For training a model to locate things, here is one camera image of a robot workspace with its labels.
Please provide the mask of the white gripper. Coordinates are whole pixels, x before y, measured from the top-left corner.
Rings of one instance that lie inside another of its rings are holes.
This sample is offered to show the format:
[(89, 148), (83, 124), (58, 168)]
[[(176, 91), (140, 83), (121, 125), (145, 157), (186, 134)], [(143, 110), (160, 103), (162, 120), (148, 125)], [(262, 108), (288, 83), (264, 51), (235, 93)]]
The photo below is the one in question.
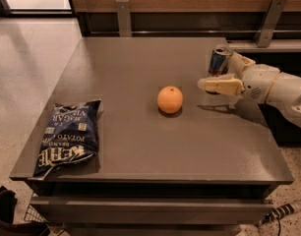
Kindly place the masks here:
[(262, 104), (280, 70), (265, 64), (256, 64), (253, 59), (234, 52), (228, 60), (228, 72), (234, 74), (208, 77), (198, 80), (198, 88), (208, 93), (239, 95)]

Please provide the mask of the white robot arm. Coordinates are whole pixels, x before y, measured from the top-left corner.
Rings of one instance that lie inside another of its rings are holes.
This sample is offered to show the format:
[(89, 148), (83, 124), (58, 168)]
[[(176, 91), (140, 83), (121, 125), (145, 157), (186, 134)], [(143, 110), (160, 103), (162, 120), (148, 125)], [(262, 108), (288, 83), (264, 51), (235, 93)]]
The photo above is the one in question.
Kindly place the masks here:
[(289, 122), (301, 128), (301, 77), (281, 72), (234, 52), (224, 75), (198, 80), (198, 88), (209, 93), (241, 95), (258, 104), (279, 110)]

